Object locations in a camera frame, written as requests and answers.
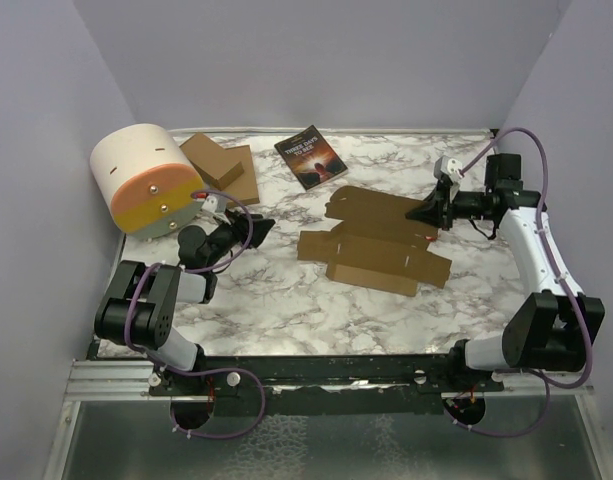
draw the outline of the gray wall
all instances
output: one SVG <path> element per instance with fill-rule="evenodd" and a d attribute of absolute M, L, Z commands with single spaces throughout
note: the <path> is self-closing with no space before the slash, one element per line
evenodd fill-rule
<path fill-rule="evenodd" d="M 68 0 L 0 0 L 0 480 L 40 478 L 116 229 L 87 158 L 130 111 Z"/>
<path fill-rule="evenodd" d="M 570 0 L 75 0 L 139 121 L 499 127 Z"/>
<path fill-rule="evenodd" d="M 613 0 L 572 2 L 506 126 L 531 128 L 543 140 L 555 238 L 587 294 L 605 303 L 592 380 L 613 438 Z M 507 138 L 503 149 L 524 155 L 525 178 L 539 187 L 535 148 Z"/>

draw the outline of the marble tabletop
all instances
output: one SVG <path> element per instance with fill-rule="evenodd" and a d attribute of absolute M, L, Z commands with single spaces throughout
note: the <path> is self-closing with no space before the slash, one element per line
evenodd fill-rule
<path fill-rule="evenodd" d="M 420 284 L 415 297 L 332 282 L 325 265 L 298 262 L 296 250 L 301 230 L 338 223 L 324 211 L 339 187 L 423 198 L 435 184 L 433 163 L 440 155 L 466 163 L 488 135 L 325 134 L 349 173 L 309 192 L 273 148 L 288 136 L 213 136 L 223 146 L 250 145 L 261 199 L 251 212 L 277 224 L 259 250 L 245 252 L 219 276 L 210 304 L 176 305 L 173 324 L 182 335 L 209 355 L 394 354 L 447 352 L 461 338 L 503 329 L 524 300 L 517 267 L 502 239 L 488 241 L 468 222 L 456 222 L 429 248 L 453 261 L 445 288 Z M 483 189 L 483 168 L 481 162 L 468 173 L 463 189 Z M 214 228 L 205 219 L 197 223 Z M 176 264 L 176 234 L 151 242 L 127 237 L 122 259 Z M 98 357 L 130 353 L 103 340 Z"/>

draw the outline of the brown cardboard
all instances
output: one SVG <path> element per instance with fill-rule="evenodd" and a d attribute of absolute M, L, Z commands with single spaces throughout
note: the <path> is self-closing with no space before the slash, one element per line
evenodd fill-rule
<path fill-rule="evenodd" d="M 259 203 L 259 191 L 257 190 L 257 177 L 255 166 L 253 165 L 253 155 L 250 146 L 231 147 L 226 149 L 226 153 L 240 162 L 244 167 L 244 173 L 237 177 L 233 183 L 224 188 L 223 191 L 230 193 L 244 205 L 255 205 Z M 234 202 L 228 203 L 228 208 L 235 207 Z"/>
<path fill-rule="evenodd" d="M 196 133 L 180 147 L 202 178 L 212 187 L 224 190 L 244 173 L 236 155 L 229 155 L 203 133 Z"/>
<path fill-rule="evenodd" d="M 328 278 L 351 285 L 408 296 L 417 293 L 419 282 L 443 288 L 451 261 L 426 251 L 426 236 L 436 236 L 436 228 L 404 218 L 416 204 L 419 201 L 342 187 L 331 196 L 327 216 L 344 221 L 330 232 L 301 232 L 297 258 L 328 263 Z"/>

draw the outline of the table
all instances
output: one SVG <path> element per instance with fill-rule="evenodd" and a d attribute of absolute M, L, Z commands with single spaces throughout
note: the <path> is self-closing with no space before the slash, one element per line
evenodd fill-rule
<path fill-rule="evenodd" d="M 273 147 L 290 135 L 214 136 L 223 146 L 250 145 L 261 198 L 251 211 L 277 224 L 259 250 L 245 252 L 219 276 L 210 304 L 177 304 L 173 324 L 182 335 L 208 355 L 333 355 L 442 353 L 461 338 L 500 332 L 524 300 L 519 274 L 506 243 L 486 240 L 467 222 L 442 232 L 429 248 L 453 261 L 446 287 L 420 284 L 415 297 L 332 282 L 325 265 L 296 259 L 301 230 L 328 230 L 338 223 L 324 218 L 324 211 L 339 187 L 423 198 L 435 184 L 433 164 L 440 155 L 466 163 L 489 134 L 324 135 L 349 173 L 309 192 Z M 483 189 L 483 173 L 482 162 L 463 189 Z M 198 224 L 214 228 L 206 220 Z M 176 264 L 176 237 L 150 243 L 127 237 L 121 258 Z M 104 340 L 97 356 L 130 355 Z"/>

